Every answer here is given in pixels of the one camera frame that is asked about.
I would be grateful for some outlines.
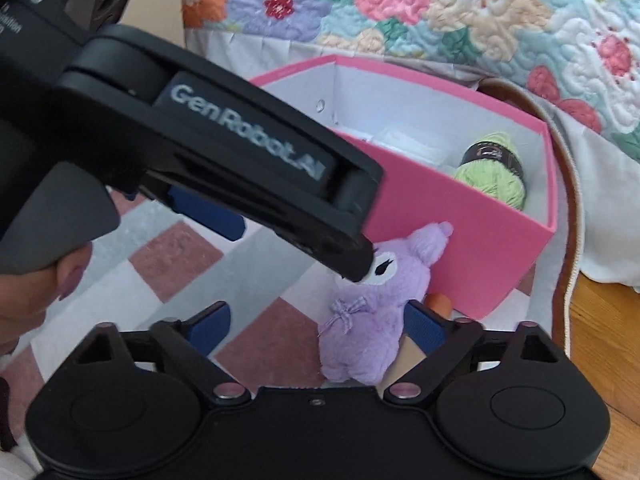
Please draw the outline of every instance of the human hand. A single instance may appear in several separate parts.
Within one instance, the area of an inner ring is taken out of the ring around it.
[[[54,301],[78,288],[91,254],[92,245],[87,244],[47,269],[0,276],[0,355],[11,353],[20,336],[41,326]]]

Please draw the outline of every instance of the beige wall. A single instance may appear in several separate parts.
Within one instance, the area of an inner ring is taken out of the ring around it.
[[[121,23],[184,46],[181,0],[130,0]]]

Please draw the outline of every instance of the white eye patch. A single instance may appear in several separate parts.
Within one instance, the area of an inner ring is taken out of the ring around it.
[[[384,285],[398,272],[396,255],[391,252],[376,254],[369,273],[360,282],[362,285]]]

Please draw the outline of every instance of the wooden floor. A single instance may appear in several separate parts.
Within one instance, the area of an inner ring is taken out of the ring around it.
[[[611,414],[594,470],[604,480],[640,480],[640,295],[580,276],[571,321],[572,360]]]

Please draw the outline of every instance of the gray plastic handle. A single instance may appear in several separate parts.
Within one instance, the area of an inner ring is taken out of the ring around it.
[[[0,240],[0,274],[45,269],[120,225],[104,185],[68,162],[55,165]]]

